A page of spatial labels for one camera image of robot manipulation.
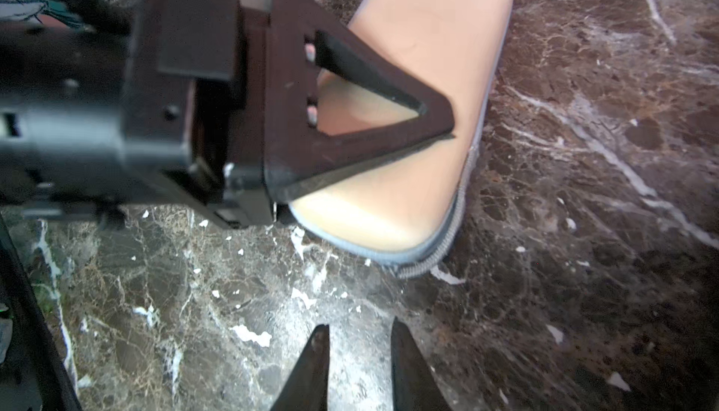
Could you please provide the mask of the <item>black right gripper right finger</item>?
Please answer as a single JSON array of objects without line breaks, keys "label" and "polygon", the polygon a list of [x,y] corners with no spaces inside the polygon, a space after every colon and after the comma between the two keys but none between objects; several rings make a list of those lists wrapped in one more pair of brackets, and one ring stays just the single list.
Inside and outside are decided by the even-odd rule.
[{"label": "black right gripper right finger", "polygon": [[391,328],[391,382],[395,411],[451,411],[410,329],[397,317]]}]

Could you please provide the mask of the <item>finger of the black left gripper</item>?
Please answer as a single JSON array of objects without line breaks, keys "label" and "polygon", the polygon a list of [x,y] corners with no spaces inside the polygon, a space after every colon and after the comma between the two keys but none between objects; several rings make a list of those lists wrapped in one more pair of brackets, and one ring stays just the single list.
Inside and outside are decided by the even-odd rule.
[{"label": "finger of the black left gripper", "polygon": [[278,203],[415,154],[454,128],[449,100],[314,0],[271,0],[264,178]]}]

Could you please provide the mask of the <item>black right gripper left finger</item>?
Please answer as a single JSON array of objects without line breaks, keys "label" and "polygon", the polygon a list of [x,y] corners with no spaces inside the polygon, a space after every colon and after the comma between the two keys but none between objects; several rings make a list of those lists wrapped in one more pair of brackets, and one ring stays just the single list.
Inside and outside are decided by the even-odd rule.
[{"label": "black right gripper left finger", "polygon": [[330,326],[316,326],[271,411],[328,410],[330,347]]}]

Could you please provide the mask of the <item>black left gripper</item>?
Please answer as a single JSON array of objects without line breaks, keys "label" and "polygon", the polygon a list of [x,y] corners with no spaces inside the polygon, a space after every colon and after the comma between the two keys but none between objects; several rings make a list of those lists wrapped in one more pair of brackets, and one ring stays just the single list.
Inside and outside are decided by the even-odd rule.
[{"label": "black left gripper", "polygon": [[1,201],[27,217],[123,224],[180,204],[267,225],[266,12],[240,0],[62,0],[88,21],[1,26]]}]

